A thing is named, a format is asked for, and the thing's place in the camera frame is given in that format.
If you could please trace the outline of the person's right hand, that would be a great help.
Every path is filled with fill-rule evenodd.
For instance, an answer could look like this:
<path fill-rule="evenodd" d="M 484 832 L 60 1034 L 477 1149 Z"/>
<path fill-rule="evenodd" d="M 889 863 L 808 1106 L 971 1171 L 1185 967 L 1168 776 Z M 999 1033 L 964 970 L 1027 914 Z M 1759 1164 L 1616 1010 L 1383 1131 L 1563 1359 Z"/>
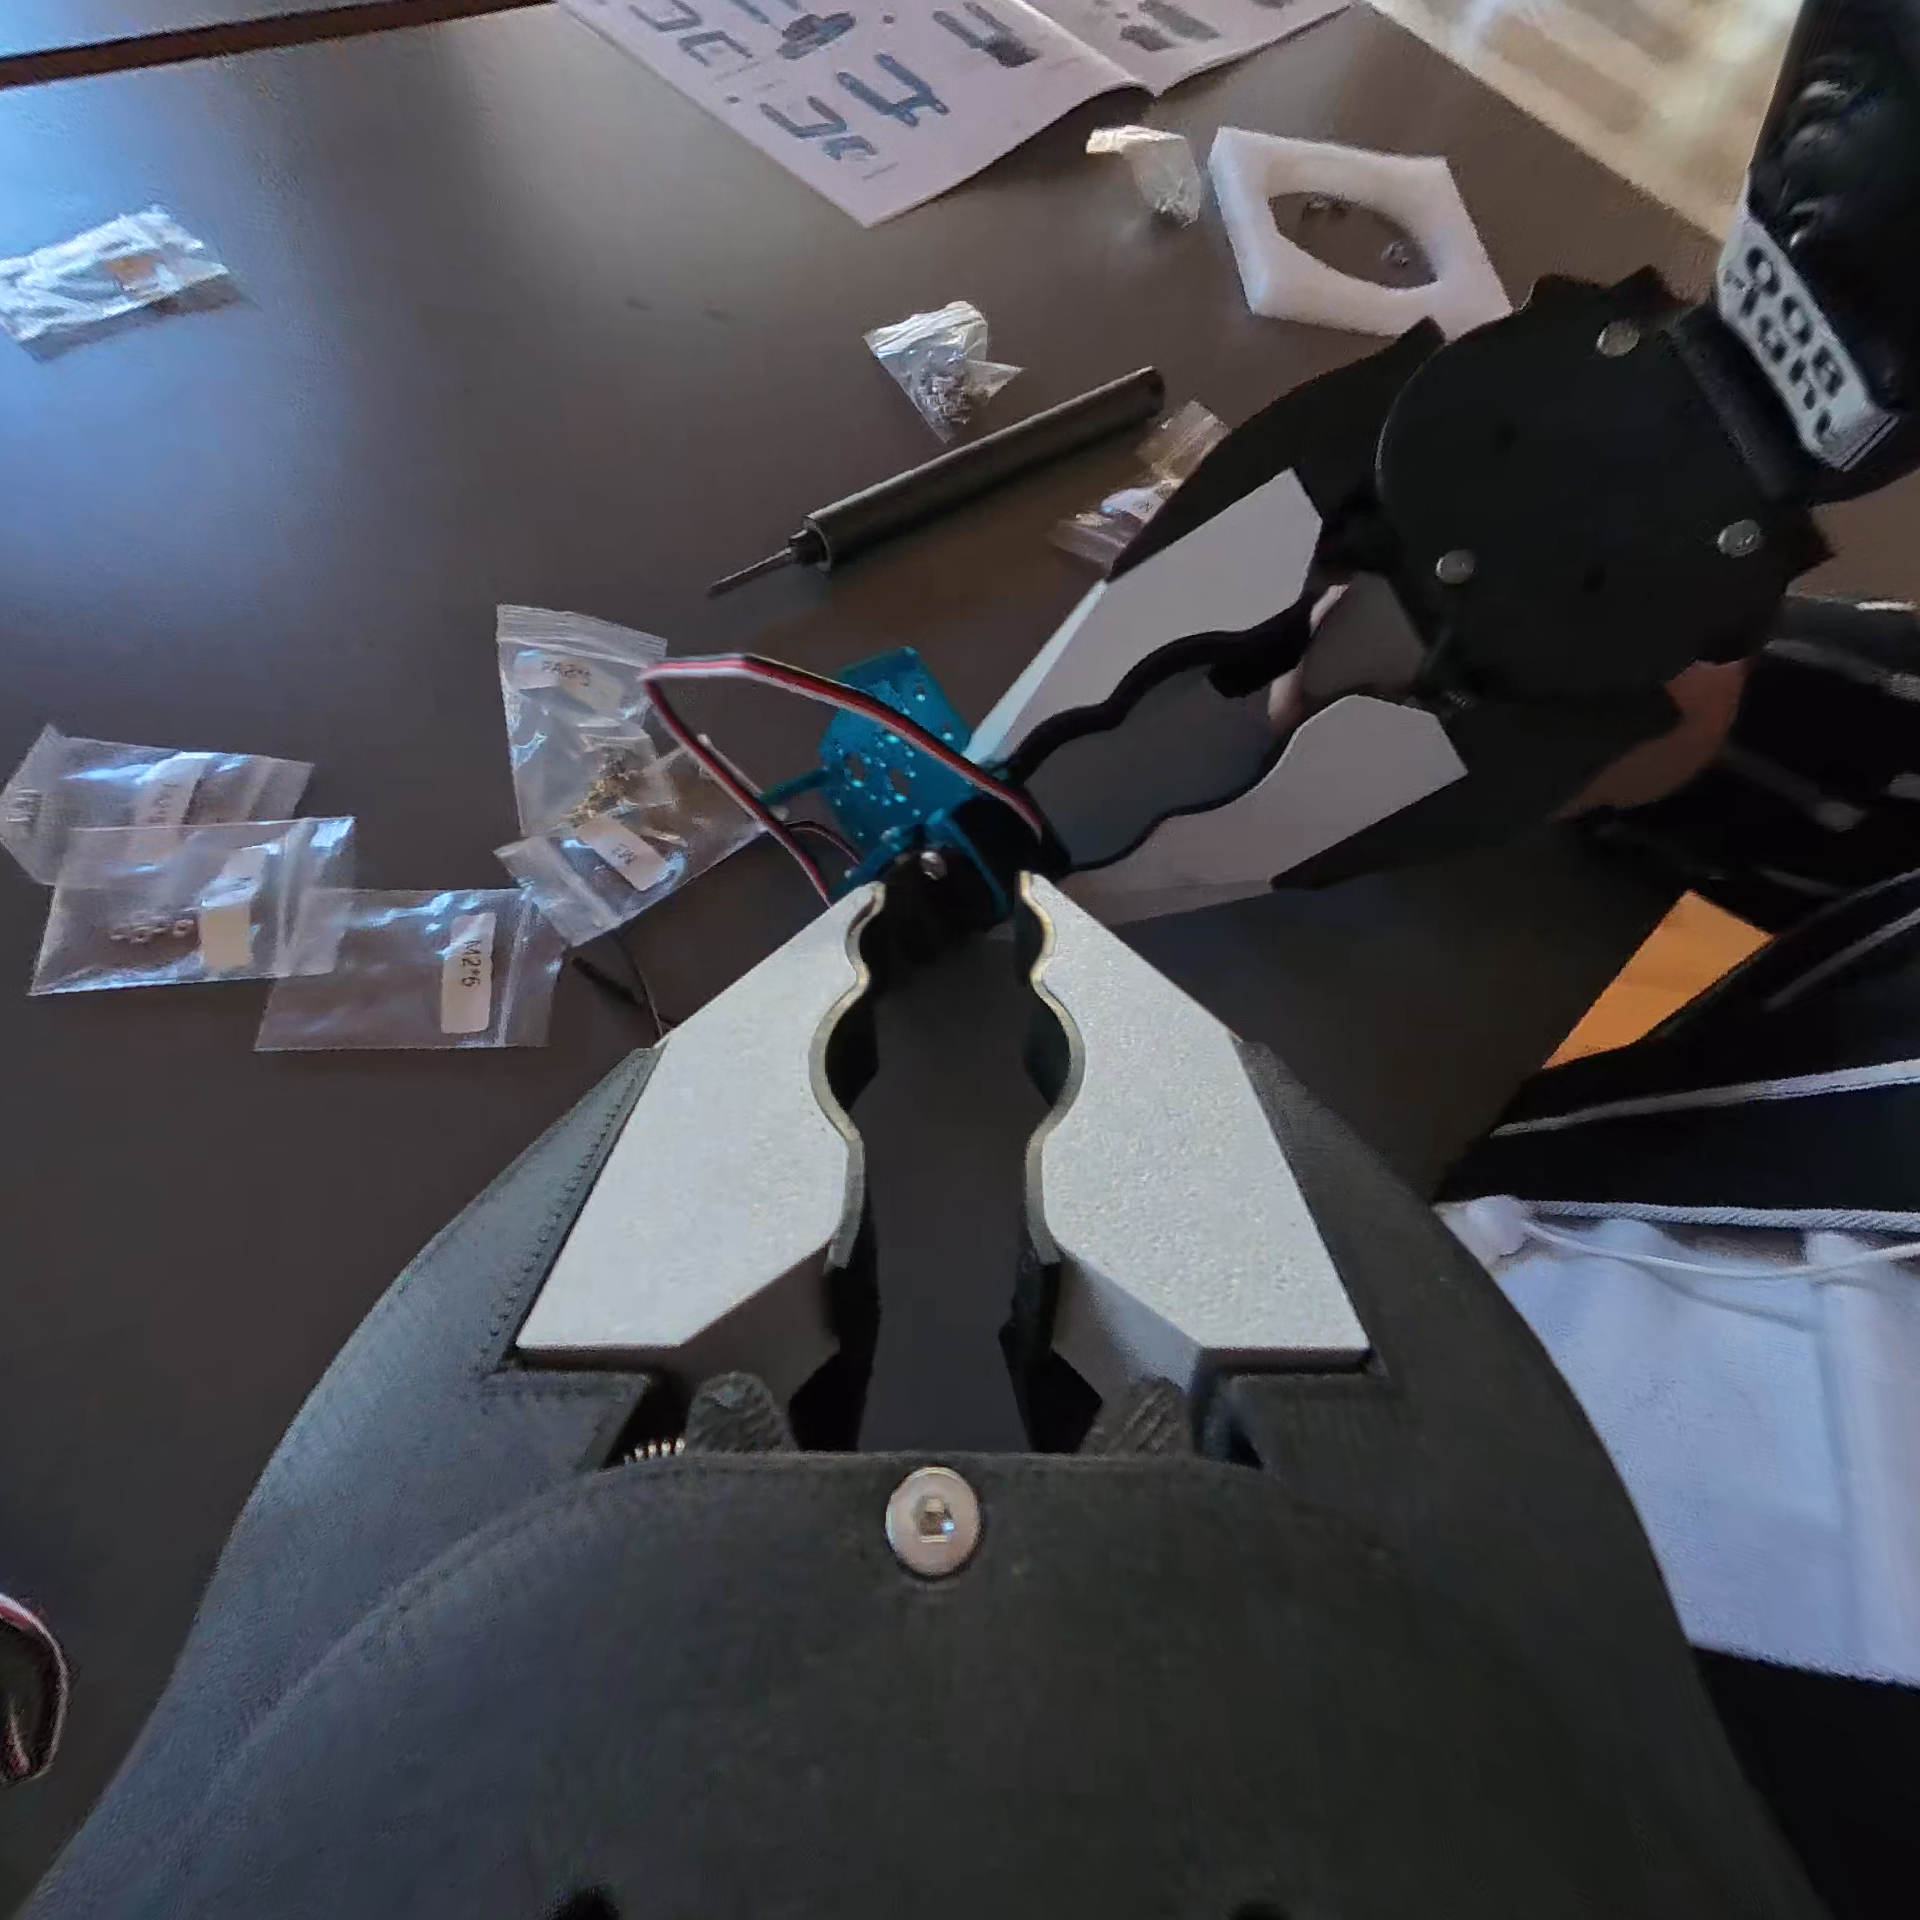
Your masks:
<path fill-rule="evenodd" d="M 1595 811 L 1640 811 L 1675 799 L 1683 782 L 1704 782 L 1714 763 L 1714 751 L 1731 743 L 1734 703 L 1749 688 L 1749 656 L 1731 663 L 1683 663 L 1667 703 L 1673 703 L 1673 729 L 1617 751 L 1595 782 L 1586 782 L 1557 818 L 1595 818 Z"/>

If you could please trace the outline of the blue servo bracket assembly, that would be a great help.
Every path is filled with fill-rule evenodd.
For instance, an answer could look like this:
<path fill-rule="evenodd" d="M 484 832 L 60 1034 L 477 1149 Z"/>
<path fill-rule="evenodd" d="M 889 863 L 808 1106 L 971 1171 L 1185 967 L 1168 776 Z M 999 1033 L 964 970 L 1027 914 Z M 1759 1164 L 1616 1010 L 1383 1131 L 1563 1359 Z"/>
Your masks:
<path fill-rule="evenodd" d="M 999 804 L 999 763 L 971 763 L 971 726 L 918 649 L 837 674 L 817 758 L 760 804 L 808 847 L 824 898 L 889 884 L 924 943 L 1017 929 L 1023 870 L 1048 870 L 1057 842 Z"/>

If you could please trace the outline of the white foam frame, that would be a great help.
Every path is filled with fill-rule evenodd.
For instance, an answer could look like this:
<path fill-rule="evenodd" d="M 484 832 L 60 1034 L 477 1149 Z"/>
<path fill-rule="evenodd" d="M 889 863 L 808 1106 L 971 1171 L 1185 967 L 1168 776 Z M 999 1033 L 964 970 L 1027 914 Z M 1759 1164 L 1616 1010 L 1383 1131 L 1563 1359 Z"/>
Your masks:
<path fill-rule="evenodd" d="M 1232 244 L 1232 273 L 1247 316 L 1350 329 L 1350 335 L 1408 335 L 1441 323 L 1446 335 L 1492 329 L 1513 316 L 1513 292 L 1459 207 L 1459 184 L 1441 150 L 1364 150 L 1333 140 L 1277 140 L 1277 134 L 1209 134 L 1209 207 Z M 1375 284 L 1327 273 L 1277 229 L 1277 198 L 1327 198 L 1392 220 L 1432 277 L 1421 284 Z"/>

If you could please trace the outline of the dark brown desk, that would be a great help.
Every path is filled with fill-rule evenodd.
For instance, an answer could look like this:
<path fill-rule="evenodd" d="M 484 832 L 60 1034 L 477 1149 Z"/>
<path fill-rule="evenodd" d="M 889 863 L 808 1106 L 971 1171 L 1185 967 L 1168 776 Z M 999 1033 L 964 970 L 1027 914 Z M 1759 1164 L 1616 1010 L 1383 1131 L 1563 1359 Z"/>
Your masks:
<path fill-rule="evenodd" d="M 42 726 L 311 758 L 360 884 L 477 894 L 519 826 L 493 605 L 606 616 L 808 674 L 918 639 L 980 713 L 1080 597 L 1072 458 L 832 587 L 711 597 L 792 512 L 918 458 L 858 329 L 980 301 L 1009 407 L 1160 368 L 1247 414 L 1364 342 L 1258 323 L 1217 229 L 1152 235 L 1095 108 L 901 229 L 848 229 L 560 5 L 4 90 L 4 256 L 164 207 L 238 301 L 65 359 L 4 342 L 4 763 Z M 1174 122 L 1446 150 L 1522 292 L 1704 284 L 1714 244 L 1376 16 L 1333 16 Z M 1649 894 L 1522 842 L 1327 898 L 1144 929 L 1400 1171 L 1441 1171 L 1632 946 Z M 394 1272 L 652 1020 L 560 977 L 541 1053 L 252 1053 L 260 988 L 31 994 L 4 863 L 4 1596 L 75 1659 L 4 1792 L 4 1915 L 154 1719 L 283 1426 Z M 1017 1447 L 1017 970 L 884 1010 L 884 1343 L 858 1436 Z"/>

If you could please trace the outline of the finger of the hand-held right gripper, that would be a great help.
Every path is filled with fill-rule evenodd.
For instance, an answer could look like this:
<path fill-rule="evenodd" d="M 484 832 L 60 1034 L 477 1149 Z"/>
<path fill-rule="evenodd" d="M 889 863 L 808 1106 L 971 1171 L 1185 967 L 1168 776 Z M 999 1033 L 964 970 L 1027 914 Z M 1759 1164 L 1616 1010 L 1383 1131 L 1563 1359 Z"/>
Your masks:
<path fill-rule="evenodd" d="M 1266 656 L 1297 621 L 1310 562 L 1344 569 L 1350 527 L 1375 541 L 1383 407 L 1441 350 L 1446 329 L 1417 323 L 1224 429 L 991 703 L 971 758 L 1035 776 L 1057 743 L 1114 729 L 1160 676 Z"/>
<path fill-rule="evenodd" d="M 1035 811 L 1064 847 L 1064 898 L 1131 929 L 1513 842 L 1667 726 L 1667 691 L 1333 691 L 1277 735 L 1266 691 L 1168 676 L 1125 726 L 1048 743 Z"/>

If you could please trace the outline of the black screwdriver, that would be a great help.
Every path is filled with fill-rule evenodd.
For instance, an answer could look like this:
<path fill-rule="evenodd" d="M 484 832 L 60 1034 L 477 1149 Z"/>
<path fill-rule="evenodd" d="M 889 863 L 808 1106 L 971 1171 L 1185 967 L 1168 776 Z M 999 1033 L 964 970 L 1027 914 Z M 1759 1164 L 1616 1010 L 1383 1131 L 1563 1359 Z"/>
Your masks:
<path fill-rule="evenodd" d="M 1125 382 L 1099 382 L 1057 407 L 1035 407 L 1023 425 L 999 425 L 991 440 L 980 444 L 952 444 L 942 458 L 924 467 L 908 467 L 872 490 L 857 490 L 824 512 L 808 512 L 764 562 L 744 562 L 731 575 L 711 587 L 711 597 L 731 597 L 760 575 L 782 575 L 782 569 L 848 569 L 931 517 L 957 517 L 971 512 L 980 495 L 999 495 L 1057 458 L 1080 458 L 1125 429 L 1144 429 L 1168 405 L 1168 382 L 1152 368 L 1125 373 Z"/>

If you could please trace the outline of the white undershirt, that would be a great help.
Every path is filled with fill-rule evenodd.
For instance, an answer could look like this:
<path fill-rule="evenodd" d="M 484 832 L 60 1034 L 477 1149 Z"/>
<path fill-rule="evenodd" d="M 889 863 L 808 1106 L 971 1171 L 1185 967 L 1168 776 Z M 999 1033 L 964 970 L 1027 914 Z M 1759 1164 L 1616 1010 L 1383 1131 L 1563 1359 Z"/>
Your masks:
<path fill-rule="evenodd" d="M 1913 1214 L 1441 1221 L 1616 1456 L 1692 1651 L 1920 1686 Z"/>

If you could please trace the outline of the clear labelled parts bag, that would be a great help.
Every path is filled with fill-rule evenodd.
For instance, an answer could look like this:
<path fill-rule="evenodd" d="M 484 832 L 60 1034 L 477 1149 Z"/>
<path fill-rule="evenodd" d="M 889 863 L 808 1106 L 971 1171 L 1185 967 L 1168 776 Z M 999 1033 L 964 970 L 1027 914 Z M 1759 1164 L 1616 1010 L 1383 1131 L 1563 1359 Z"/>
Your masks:
<path fill-rule="evenodd" d="M 620 751 L 560 826 L 493 847 L 493 863 L 560 946 L 582 946 L 754 842 L 760 826 L 691 751 Z"/>
<path fill-rule="evenodd" d="M 534 1053 L 560 956 L 527 894 L 311 894 L 252 1053 Z"/>
<path fill-rule="evenodd" d="M 31 884 L 60 884 L 75 832 L 274 826 L 304 782 L 304 758 L 163 751 L 42 726 L 0 790 L 0 847 Z"/>
<path fill-rule="evenodd" d="M 31 994 L 324 977 L 360 818 L 85 826 L 65 842 Z"/>
<path fill-rule="evenodd" d="M 652 674 L 666 633 L 594 616 L 493 605 L 493 688 L 508 735 L 519 832 L 560 832 L 653 790 Z"/>

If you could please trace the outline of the small clear bag of screws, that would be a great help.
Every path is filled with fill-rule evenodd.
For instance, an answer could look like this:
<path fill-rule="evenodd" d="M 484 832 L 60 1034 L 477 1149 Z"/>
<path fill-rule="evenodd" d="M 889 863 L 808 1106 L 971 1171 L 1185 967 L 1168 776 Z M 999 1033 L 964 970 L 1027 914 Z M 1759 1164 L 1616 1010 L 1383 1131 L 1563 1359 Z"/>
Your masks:
<path fill-rule="evenodd" d="M 1131 188 L 1152 220 L 1168 229 L 1200 229 L 1205 220 L 1205 177 L 1185 134 L 1152 134 L 1152 122 L 1099 122 L 1089 134 L 1095 160 L 1125 160 Z"/>

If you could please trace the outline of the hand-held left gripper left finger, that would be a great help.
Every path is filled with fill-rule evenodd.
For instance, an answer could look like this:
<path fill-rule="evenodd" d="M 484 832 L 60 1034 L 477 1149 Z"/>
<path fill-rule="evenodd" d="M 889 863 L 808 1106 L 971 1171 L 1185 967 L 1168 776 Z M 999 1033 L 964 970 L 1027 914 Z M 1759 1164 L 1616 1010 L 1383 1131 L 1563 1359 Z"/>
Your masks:
<path fill-rule="evenodd" d="M 519 1359 L 817 1373 L 848 1349 L 832 1290 L 868 1221 L 872 918 L 884 884 L 848 894 L 653 1042 Z"/>

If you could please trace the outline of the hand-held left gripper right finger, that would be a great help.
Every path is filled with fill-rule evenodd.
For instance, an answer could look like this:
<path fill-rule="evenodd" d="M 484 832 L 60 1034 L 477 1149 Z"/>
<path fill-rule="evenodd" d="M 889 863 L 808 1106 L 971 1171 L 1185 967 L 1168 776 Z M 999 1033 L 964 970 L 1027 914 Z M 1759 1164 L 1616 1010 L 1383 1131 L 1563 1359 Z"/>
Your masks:
<path fill-rule="evenodd" d="M 1023 1155 L 1041 1349 L 1080 1379 L 1350 1373 L 1375 1359 L 1237 1034 L 1023 877 L 1041 1125 Z"/>

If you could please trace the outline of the clear bag of nuts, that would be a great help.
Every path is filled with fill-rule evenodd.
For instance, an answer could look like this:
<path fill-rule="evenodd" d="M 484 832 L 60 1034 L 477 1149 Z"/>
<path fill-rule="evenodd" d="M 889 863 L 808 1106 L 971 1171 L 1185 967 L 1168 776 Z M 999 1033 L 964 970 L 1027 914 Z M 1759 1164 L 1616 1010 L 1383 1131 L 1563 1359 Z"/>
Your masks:
<path fill-rule="evenodd" d="M 1160 517 L 1174 495 L 1174 471 L 1144 471 L 1131 490 L 1109 490 L 1099 501 L 1072 512 L 1048 527 L 1048 547 L 1072 555 L 1080 569 L 1109 575 L 1114 555 Z"/>

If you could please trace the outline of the printed instruction manual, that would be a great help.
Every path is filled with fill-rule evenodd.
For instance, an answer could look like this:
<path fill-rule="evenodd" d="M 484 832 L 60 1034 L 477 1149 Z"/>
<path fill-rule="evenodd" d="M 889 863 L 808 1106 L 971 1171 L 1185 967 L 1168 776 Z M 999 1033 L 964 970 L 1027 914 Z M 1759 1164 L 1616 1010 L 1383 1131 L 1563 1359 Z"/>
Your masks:
<path fill-rule="evenodd" d="M 857 229 L 952 198 L 1099 96 L 1168 96 L 1344 0 L 567 0 Z"/>

